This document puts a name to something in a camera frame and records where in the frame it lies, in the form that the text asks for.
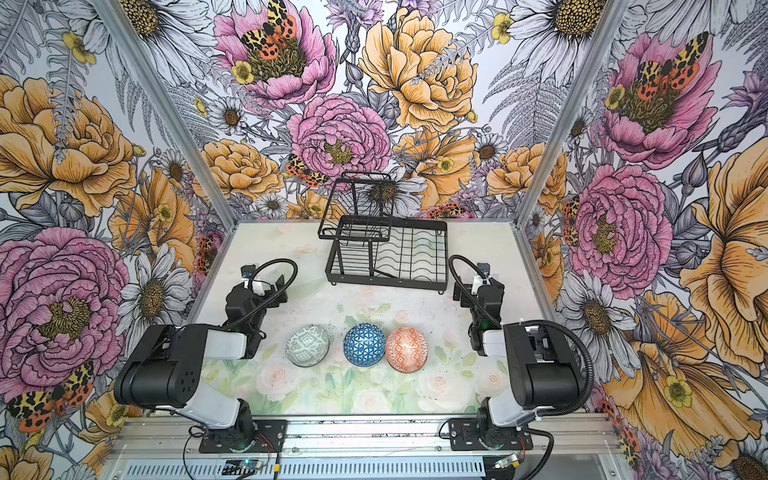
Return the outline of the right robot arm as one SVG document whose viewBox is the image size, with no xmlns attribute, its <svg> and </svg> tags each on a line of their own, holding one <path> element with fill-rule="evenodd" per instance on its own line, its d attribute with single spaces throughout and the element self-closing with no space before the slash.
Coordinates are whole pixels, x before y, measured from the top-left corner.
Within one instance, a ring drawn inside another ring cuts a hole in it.
<svg viewBox="0 0 768 480">
<path fill-rule="evenodd" d="M 596 376 L 584 341 L 550 320 L 505 323 L 505 286 L 464 256 L 448 258 L 453 300 L 471 315 L 472 350 L 506 361 L 507 384 L 481 401 L 476 418 L 447 422 L 451 449 L 523 450 L 531 446 L 530 425 L 546 417 L 571 414 L 589 398 Z"/>
</svg>

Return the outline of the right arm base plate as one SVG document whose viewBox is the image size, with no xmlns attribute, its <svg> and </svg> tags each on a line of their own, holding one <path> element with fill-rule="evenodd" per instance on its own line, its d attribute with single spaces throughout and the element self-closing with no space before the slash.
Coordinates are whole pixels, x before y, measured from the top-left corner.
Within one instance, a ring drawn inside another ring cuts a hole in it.
<svg viewBox="0 0 768 480">
<path fill-rule="evenodd" d="M 531 436 L 515 427 L 498 427 L 481 418 L 450 418 L 448 440 L 453 451 L 523 451 L 533 448 Z"/>
</svg>

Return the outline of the orange red patterned bowl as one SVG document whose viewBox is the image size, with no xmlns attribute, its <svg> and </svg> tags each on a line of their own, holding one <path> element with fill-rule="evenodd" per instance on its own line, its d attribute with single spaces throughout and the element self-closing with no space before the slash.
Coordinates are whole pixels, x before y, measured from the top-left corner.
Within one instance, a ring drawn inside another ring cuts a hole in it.
<svg viewBox="0 0 768 480">
<path fill-rule="evenodd" d="M 424 334 L 413 327 L 404 326 L 395 329 L 387 337 L 385 357 L 396 371 L 411 374 L 424 367 L 428 351 Z"/>
</svg>

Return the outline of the green patterned bowl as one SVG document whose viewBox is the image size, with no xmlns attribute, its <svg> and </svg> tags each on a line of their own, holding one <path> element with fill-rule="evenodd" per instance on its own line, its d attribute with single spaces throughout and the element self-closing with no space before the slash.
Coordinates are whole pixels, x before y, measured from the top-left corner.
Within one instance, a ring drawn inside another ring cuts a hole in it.
<svg viewBox="0 0 768 480">
<path fill-rule="evenodd" d="M 319 364 L 329 352 L 331 337 L 318 325 L 307 325 L 296 331 L 287 341 L 285 354 L 295 366 L 309 368 Z"/>
</svg>

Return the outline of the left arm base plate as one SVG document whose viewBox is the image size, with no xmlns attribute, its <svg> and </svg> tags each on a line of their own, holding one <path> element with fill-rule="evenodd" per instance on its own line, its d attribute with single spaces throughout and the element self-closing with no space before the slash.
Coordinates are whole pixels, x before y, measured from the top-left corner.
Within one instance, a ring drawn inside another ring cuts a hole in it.
<svg viewBox="0 0 768 480">
<path fill-rule="evenodd" d="M 286 420 L 253 420 L 250 425 L 211 430 L 198 449 L 202 454 L 280 453 L 287 427 Z"/>
</svg>

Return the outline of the blue patterned bowl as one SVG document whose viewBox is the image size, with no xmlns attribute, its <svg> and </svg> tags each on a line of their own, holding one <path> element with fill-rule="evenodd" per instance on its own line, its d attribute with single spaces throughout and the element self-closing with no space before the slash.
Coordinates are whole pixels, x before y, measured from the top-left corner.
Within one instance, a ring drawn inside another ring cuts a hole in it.
<svg viewBox="0 0 768 480">
<path fill-rule="evenodd" d="M 371 323 L 352 327 L 343 340 L 345 358 L 354 366 L 367 368 L 376 365 L 385 355 L 386 336 Z"/>
</svg>

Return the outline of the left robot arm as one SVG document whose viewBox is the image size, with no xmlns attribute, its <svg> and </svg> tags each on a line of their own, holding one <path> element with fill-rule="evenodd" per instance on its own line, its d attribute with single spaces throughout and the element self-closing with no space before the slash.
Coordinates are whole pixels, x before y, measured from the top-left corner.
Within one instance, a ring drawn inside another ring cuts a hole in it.
<svg viewBox="0 0 768 480">
<path fill-rule="evenodd" d="M 203 441 L 214 448 L 252 448 L 258 430 L 247 401 L 206 383 L 202 368 L 209 360 L 254 358 L 266 338 L 262 324 L 267 311 L 287 301 L 298 272 L 288 258 L 245 265 L 241 281 L 226 296 L 224 323 L 147 328 L 115 380 L 115 400 L 194 421 L 203 429 Z"/>
</svg>

